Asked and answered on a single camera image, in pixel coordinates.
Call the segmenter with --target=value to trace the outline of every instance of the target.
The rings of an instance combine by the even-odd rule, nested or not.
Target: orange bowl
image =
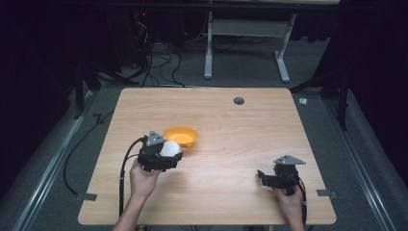
[[[198,138],[197,132],[186,126],[168,128],[164,136],[167,141],[176,141],[182,147],[192,146]]]

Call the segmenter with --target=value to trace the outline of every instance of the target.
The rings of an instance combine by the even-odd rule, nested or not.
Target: person's arm
[[[148,172],[141,169],[138,159],[133,162],[132,169],[129,172],[131,196],[114,227],[114,231],[135,231],[141,209],[147,198],[153,193],[160,172],[160,170]]]
[[[285,190],[275,189],[283,217],[291,231],[304,231],[302,221],[302,192],[298,186],[294,187],[294,194],[285,195]]]

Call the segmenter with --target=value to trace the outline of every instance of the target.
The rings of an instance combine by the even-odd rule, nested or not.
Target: white object
[[[181,146],[175,141],[166,141],[163,145],[162,152],[160,155],[173,157],[179,153],[181,153]]]
[[[299,103],[306,105],[307,104],[307,98],[299,98]]]

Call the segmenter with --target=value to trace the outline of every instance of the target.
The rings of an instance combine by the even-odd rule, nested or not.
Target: human hand
[[[285,190],[275,189],[283,217],[291,231],[304,231],[302,220],[303,195],[298,186],[294,187],[294,194],[285,195]]]
[[[130,174],[131,198],[146,200],[156,188],[157,178],[161,170],[145,171],[138,163],[138,159],[132,164]]]

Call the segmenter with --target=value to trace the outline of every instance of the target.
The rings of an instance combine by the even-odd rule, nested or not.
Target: gray carpet
[[[313,76],[327,44],[327,41],[315,43],[308,43],[305,40],[291,41],[284,59],[292,80],[289,84],[283,84],[280,81],[276,63],[271,57],[273,49],[270,48],[278,47],[279,42],[274,39],[266,42],[258,42],[259,40],[259,38],[240,38],[237,45],[226,51],[215,50],[212,80],[203,78],[205,48],[202,44],[195,43],[194,46],[198,47],[186,46],[184,49],[167,49],[166,45],[157,45],[155,51],[178,52],[181,55],[180,68],[174,76],[178,82],[186,86],[291,88]],[[230,45],[231,43],[223,40],[218,41],[216,47],[223,49]],[[171,73],[178,65],[176,55],[171,55],[171,59],[170,64],[159,67],[165,60],[155,56],[151,76],[146,79],[147,87],[175,85],[165,80],[165,78],[171,79]],[[124,66],[125,73],[132,71],[128,66]],[[124,87],[118,84],[103,83],[102,90],[96,94],[68,151],[95,125],[97,116],[94,115],[105,116],[115,109],[122,88]],[[308,104],[299,104],[300,97],[308,98]],[[315,226],[313,230],[381,230],[361,182],[356,176],[342,133],[338,131],[336,121],[327,110],[327,101],[320,99],[319,89],[307,89],[294,94],[293,100],[315,153],[326,188],[337,194],[337,198],[332,199],[337,215],[336,223]],[[408,227],[406,187],[387,159],[352,94],[349,96],[348,104],[347,134],[351,137],[367,173],[378,189],[378,194],[394,222],[395,230],[404,230]],[[64,142],[73,122],[74,113],[75,108],[71,107],[33,155],[30,163],[21,171],[1,205],[0,230],[12,230],[20,218],[41,175]],[[104,124],[98,125],[89,133],[75,148],[70,158],[67,178],[69,184],[78,192],[84,193],[88,187],[109,122],[110,117]],[[31,228],[32,230],[112,229],[112,226],[79,224],[77,217],[80,208],[81,202],[76,200],[65,187],[60,170],[37,216],[33,219]],[[275,226],[275,230],[287,230],[287,227],[278,225]]]

